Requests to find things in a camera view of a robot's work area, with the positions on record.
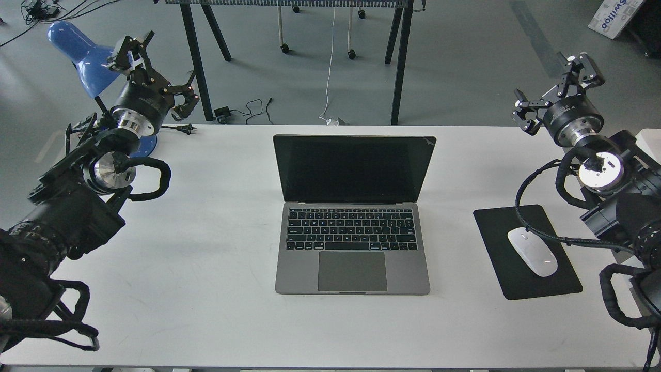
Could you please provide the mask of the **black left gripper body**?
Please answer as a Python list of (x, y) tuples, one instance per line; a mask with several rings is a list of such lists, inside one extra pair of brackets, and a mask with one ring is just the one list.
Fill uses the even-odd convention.
[(160, 128), (174, 99), (139, 83), (128, 82), (111, 109), (119, 127)]

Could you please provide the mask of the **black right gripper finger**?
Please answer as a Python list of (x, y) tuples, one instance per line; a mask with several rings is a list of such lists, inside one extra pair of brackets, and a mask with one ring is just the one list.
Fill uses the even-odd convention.
[(553, 103), (554, 95), (552, 91), (553, 88), (540, 99), (528, 100), (521, 90), (514, 90), (517, 101), (515, 101), (514, 110), (512, 111), (512, 119), (522, 131), (530, 136), (536, 135), (542, 127), (548, 129), (549, 124), (544, 116)]
[(563, 63), (563, 73), (560, 82), (542, 96), (543, 101), (557, 103), (560, 99), (582, 95), (588, 89), (604, 85), (603, 74), (585, 52), (569, 57), (557, 52), (557, 56)]

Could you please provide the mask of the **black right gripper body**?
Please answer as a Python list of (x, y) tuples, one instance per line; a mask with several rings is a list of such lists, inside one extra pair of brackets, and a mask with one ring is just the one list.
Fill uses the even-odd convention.
[(552, 104), (543, 122), (555, 144), (574, 147), (586, 136), (598, 134), (604, 118), (587, 97), (567, 97)]

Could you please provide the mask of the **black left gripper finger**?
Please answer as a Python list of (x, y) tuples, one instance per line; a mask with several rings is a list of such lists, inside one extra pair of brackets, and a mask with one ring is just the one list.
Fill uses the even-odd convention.
[(125, 36), (118, 40), (111, 56), (108, 57), (107, 68), (126, 76), (128, 82), (152, 89), (167, 91), (169, 82), (152, 66), (147, 56), (146, 47), (151, 42), (154, 31), (149, 31), (141, 38)]
[(192, 70), (187, 83), (175, 86), (169, 85), (164, 89), (165, 96), (182, 96), (184, 99), (183, 103), (173, 104), (171, 108), (171, 115), (175, 121), (187, 119), (200, 101), (199, 95), (196, 94), (192, 87), (192, 82), (195, 78), (196, 71)]

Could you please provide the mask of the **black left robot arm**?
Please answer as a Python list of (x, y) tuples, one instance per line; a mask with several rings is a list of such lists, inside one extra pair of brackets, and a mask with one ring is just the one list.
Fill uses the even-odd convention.
[(89, 337), (80, 349), (99, 348), (98, 331), (83, 322), (89, 287), (51, 276), (64, 259), (80, 259), (118, 233), (126, 200), (153, 200), (168, 189), (170, 167), (137, 155), (140, 141), (157, 134), (168, 113), (187, 118), (200, 97), (191, 83), (172, 85), (155, 70), (146, 52), (153, 36), (126, 36), (110, 50), (67, 22), (48, 31), (92, 97), (118, 74), (126, 84), (111, 109), (98, 101), (101, 116), (67, 127), (66, 137), (78, 132), (80, 141), (66, 146), (66, 155), (40, 177), (29, 197), (33, 212), (2, 230), (2, 351), (29, 337), (75, 346), (63, 339), (71, 331)]

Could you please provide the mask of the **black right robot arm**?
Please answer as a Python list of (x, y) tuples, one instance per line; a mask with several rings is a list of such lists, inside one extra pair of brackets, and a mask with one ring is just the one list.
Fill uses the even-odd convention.
[[(512, 119), (530, 136), (545, 127), (552, 140), (567, 148), (528, 176), (519, 187), (515, 214), (524, 228), (544, 240), (582, 247), (625, 251), (642, 268), (609, 264), (600, 272), (602, 299), (613, 320), (626, 327), (648, 328), (644, 370), (650, 370), (659, 348), (660, 318), (660, 172), (659, 163), (637, 145), (628, 130), (604, 137), (604, 118), (587, 91), (605, 83), (597, 64), (585, 52), (562, 57), (559, 83), (541, 98), (529, 100), (515, 90)], [(528, 222), (520, 210), (524, 191), (545, 170), (557, 168), (555, 188), (569, 205), (584, 209), (581, 221), (593, 239), (550, 235)]]

